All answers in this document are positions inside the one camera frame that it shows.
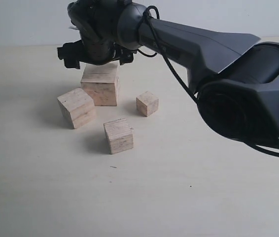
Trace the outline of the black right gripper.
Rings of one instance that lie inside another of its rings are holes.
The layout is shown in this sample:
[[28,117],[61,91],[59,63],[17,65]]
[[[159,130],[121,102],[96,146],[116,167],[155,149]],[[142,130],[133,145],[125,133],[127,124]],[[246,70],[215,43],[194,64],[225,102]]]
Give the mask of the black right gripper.
[[57,55],[67,69],[80,63],[104,65],[132,63],[140,47],[140,5],[131,0],[77,0],[67,7],[80,40],[58,47]]

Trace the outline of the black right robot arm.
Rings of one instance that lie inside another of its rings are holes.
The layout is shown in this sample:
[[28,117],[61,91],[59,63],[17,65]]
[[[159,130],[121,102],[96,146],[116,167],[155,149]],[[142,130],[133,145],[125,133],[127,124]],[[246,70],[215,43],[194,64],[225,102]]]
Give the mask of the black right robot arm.
[[187,69],[183,87],[213,131],[279,149],[279,42],[164,21],[130,0],[78,0],[67,12],[80,33],[58,48],[67,68],[131,63],[145,46]]

